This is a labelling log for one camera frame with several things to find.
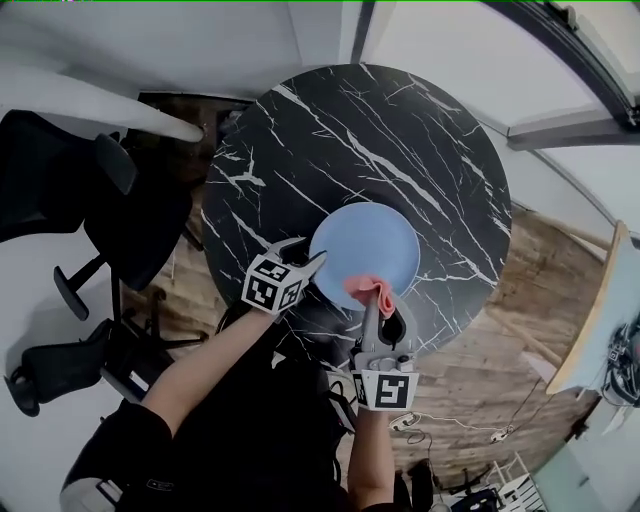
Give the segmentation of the person's left forearm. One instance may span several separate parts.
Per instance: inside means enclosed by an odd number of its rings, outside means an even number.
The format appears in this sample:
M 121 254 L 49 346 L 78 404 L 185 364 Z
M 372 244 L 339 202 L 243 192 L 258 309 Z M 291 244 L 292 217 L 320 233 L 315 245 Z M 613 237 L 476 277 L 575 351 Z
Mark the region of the person's left forearm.
M 252 309 L 213 338 L 170 365 L 151 386 L 142 406 L 175 434 L 226 373 L 274 323 L 275 317 Z

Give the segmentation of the black framed window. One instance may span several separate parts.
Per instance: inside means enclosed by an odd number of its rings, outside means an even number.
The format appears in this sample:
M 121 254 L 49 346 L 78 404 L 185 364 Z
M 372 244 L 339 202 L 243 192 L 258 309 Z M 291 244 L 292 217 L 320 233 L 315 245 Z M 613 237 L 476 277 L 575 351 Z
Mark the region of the black framed window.
M 516 151 L 640 147 L 640 85 L 555 2 L 366 2 L 354 58 L 440 87 Z

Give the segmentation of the black mesh office chair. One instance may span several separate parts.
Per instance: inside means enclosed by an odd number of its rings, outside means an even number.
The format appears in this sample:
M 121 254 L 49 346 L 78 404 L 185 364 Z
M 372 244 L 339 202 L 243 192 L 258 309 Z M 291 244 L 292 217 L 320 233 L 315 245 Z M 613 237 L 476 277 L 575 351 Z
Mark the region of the black mesh office chair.
M 97 257 L 54 282 L 67 302 L 103 265 L 144 289 L 186 229 L 191 189 L 157 164 L 136 166 L 115 135 L 73 135 L 41 116 L 11 110 L 0 120 L 0 243 L 84 229 Z
M 150 313 L 143 327 L 137 325 L 133 308 L 121 309 L 120 283 L 111 278 L 114 317 L 101 322 L 85 340 L 35 346 L 26 349 L 20 365 L 5 383 L 14 403 L 25 415 L 36 417 L 40 406 L 63 395 L 106 380 L 127 401 L 138 403 L 128 383 L 131 371 L 139 374 L 149 389 L 174 359 L 173 349 L 197 346 L 209 338 L 201 331 L 196 337 L 165 340 L 160 334 L 159 305 L 166 299 L 162 289 L 154 291 Z

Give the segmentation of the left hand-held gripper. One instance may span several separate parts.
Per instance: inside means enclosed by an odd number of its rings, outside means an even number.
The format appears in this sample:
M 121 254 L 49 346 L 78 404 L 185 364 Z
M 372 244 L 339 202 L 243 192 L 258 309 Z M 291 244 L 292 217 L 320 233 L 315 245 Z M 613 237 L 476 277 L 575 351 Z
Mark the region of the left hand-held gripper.
M 287 238 L 274 243 L 272 251 L 257 255 L 245 275 L 241 299 L 272 316 L 294 306 L 327 259 L 327 252 L 321 251 L 304 265 L 286 262 L 284 254 L 305 241 L 305 237 Z

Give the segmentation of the person's black clothing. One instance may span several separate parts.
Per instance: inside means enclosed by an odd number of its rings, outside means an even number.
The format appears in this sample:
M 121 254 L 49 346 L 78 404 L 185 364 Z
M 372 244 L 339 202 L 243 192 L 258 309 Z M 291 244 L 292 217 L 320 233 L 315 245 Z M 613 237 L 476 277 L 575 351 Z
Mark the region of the person's black clothing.
M 267 332 L 176 433 L 123 402 L 72 466 L 62 512 L 355 512 L 335 478 L 325 375 L 275 362 L 276 345 Z

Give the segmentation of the wooden chair with pale cushion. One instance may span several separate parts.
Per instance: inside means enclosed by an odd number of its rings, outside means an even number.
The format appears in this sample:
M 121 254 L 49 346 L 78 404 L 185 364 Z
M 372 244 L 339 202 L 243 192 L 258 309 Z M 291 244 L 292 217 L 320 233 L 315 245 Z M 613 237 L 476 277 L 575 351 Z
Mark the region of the wooden chair with pale cushion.
M 600 391 L 614 335 L 639 314 L 640 250 L 634 247 L 626 225 L 619 221 L 593 306 L 546 393 L 555 395 L 574 388 Z

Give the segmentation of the white pipe bundle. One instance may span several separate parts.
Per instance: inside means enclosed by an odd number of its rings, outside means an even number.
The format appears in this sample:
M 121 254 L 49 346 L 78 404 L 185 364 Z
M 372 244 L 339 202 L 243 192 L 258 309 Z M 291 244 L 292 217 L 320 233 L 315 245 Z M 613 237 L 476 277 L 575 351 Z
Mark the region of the white pipe bundle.
M 203 130 L 137 100 L 57 73 L 0 63 L 0 108 L 84 119 L 196 143 Z

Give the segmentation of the pink cloth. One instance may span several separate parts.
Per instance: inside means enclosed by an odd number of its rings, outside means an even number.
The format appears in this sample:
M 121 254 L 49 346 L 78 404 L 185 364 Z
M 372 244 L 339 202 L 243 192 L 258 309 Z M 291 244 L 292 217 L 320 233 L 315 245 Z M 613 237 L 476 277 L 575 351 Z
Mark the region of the pink cloth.
M 344 281 L 343 287 L 352 299 L 365 308 L 374 303 L 384 319 L 389 319 L 395 312 L 391 285 L 379 276 L 352 276 Z

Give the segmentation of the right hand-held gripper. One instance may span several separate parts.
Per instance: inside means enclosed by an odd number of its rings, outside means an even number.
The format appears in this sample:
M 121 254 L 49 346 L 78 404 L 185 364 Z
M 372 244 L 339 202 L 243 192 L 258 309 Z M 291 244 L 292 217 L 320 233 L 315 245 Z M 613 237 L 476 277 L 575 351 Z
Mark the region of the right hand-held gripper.
M 362 321 L 361 350 L 375 351 L 377 342 L 391 350 L 412 352 L 417 323 L 404 301 L 380 321 L 378 295 L 368 299 Z M 409 411 L 418 385 L 413 353 L 359 352 L 351 357 L 351 374 L 357 402 L 369 411 Z

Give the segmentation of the big blue plate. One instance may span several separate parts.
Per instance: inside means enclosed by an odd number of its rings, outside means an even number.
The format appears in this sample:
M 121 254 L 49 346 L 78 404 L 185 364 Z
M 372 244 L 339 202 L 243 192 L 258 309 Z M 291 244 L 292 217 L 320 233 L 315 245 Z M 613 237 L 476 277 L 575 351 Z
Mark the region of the big blue plate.
M 417 234 L 397 210 L 375 202 L 353 203 L 325 218 L 310 242 L 309 254 L 326 254 L 313 282 L 333 305 L 354 311 L 364 306 L 344 289 L 344 281 L 374 275 L 402 296 L 417 275 L 421 253 Z

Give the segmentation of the person's right forearm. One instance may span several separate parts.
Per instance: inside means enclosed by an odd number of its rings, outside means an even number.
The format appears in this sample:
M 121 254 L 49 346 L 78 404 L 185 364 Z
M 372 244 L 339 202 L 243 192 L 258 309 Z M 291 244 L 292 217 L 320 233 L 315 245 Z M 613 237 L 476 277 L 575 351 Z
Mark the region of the person's right forearm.
M 347 484 L 359 512 L 393 501 L 395 462 L 386 412 L 359 408 Z

